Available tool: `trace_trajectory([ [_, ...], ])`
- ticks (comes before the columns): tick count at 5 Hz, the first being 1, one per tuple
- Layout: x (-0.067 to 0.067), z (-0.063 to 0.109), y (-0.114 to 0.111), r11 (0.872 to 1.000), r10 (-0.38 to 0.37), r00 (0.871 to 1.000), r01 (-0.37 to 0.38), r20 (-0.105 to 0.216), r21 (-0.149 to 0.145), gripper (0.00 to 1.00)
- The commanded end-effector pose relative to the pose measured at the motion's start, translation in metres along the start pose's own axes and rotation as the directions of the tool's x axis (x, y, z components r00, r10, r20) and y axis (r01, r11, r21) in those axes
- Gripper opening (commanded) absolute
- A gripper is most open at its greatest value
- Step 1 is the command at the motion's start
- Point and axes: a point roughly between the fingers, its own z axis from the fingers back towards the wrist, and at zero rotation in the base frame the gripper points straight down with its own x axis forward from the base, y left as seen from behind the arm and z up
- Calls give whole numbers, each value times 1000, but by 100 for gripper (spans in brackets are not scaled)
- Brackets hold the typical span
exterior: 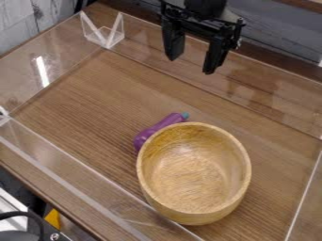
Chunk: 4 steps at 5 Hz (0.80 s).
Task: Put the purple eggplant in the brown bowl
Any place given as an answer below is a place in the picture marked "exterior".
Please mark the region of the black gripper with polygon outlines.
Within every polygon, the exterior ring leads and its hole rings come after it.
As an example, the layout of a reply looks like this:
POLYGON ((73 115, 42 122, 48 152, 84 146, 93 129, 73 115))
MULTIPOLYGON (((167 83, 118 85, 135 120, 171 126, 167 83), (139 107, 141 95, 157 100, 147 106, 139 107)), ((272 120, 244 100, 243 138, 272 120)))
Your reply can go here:
POLYGON ((229 48, 240 46, 245 21, 228 9, 227 0, 160 0, 160 25, 163 49, 171 61, 183 54, 184 33, 211 40, 203 73, 212 74, 229 48))

